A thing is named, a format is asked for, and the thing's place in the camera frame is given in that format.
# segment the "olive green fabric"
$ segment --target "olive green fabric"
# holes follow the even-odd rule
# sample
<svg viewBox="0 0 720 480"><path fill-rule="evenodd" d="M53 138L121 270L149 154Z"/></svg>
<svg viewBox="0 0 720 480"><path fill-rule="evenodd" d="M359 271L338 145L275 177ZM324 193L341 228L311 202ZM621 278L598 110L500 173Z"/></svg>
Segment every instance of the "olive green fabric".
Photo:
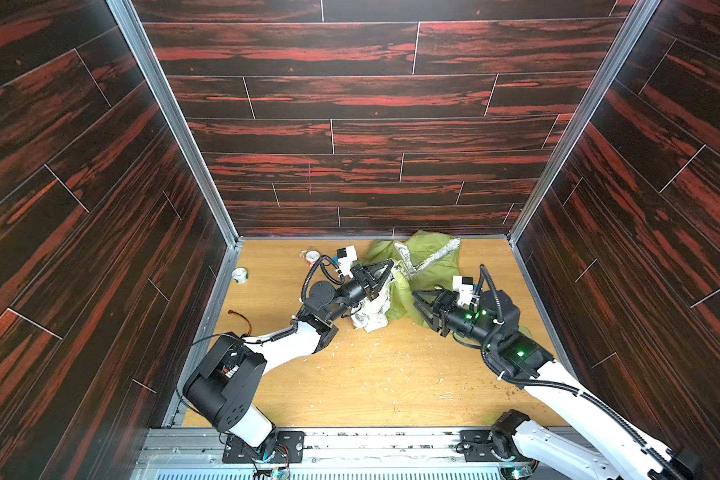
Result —
<svg viewBox="0 0 720 480"><path fill-rule="evenodd" d="M420 230L407 241L400 243L408 248L411 264L418 267L454 239L455 237L451 235ZM393 270L395 282L390 285L391 305L387 310L387 320L396 320L407 316L419 325L424 325L424 319L414 307L411 292L413 290L432 290L435 285L451 288L454 275L461 275L458 269L458 252L459 248L456 248L442 258L434 260L422 270L411 274L398 249L395 248L394 241L376 240L371 244L371 248L362 260L364 265L376 264L389 259L393 259L395 262Z"/></svg>

